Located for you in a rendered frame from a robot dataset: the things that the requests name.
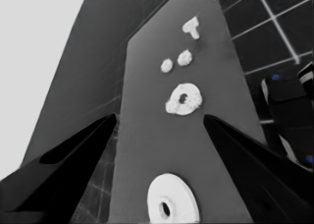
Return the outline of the small white toothed gear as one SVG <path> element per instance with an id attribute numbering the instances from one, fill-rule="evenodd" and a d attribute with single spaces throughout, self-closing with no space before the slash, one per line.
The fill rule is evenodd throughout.
<path id="1" fill-rule="evenodd" d="M 163 73 L 169 73 L 173 69 L 173 61 L 168 58 L 163 61 L 161 64 L 161 71 Z"/>
<path id="2" fill-rule="evenodd" d="M 180 66 L 187 66 L 192 61 L 192 54 L 187 49 L 183 51 L 178 57 L 178 64 Z"/>

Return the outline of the large thick white disc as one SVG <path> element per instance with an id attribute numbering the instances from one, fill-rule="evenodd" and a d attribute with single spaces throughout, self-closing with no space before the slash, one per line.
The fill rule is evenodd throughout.
<path id="1" fill-rule="evenodd" d="M 196 199 L 189 186 L 177 175 L 157 176 L 147 192 L 147 209 L 151 224 L 192 224 L 200 221 Z"/>

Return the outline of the large white toothed gear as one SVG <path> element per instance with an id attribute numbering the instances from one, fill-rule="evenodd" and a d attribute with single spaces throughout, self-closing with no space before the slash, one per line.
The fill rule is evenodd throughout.
<path id="1" fill-rule="evenodd" d="M 200 107 L 202 104 L 202 96 L 200 93 L 194 93 L 188 97 L 188 105 L 192 110 Z"/>
<path id="2" fill-rule="evenodd" d="M 179 104 L 174 99 L 169 99 L 165 104 L 165 110 L 169 114 L 176 114 L 179 108 Z"/>

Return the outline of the small white T-shaped piece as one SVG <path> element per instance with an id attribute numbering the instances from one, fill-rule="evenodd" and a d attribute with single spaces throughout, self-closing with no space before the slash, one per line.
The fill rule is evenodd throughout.
<path id="1" fill-rule="evenodd" d="M 196 17 L 193 17 L 183 25 L 182 30 L 184 33 L 189 33 L 193 39 L 199 39 L 200 34 L 197 30 L 198 26 L 198 19 Z"/>

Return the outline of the dark robot body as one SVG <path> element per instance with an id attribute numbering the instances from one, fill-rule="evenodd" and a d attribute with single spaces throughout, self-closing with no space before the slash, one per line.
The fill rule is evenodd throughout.
<path id="1" fill-rule="evenodd" d="M 268 77 L 261 90 L 274 118 L 287 158 L 313 171 L 314 66 L 307 63 L 292 78 Z"/>

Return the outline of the white round carrier with pins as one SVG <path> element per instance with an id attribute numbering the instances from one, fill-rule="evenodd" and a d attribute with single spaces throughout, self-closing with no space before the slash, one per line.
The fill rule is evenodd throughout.
<path id="1" fill-rule="evenodd" d="M 201 94 L 199 88 L 195 84 L 191 83 L 179 84 L 172 91 L 169 99 L 174 99 L 179 104 L 179 108 L 175 115 L 186 116 L 193 113 L 196 110 L 196 109 L 192 110 L 188 105 L 188 97 L 194 93 Z"/>

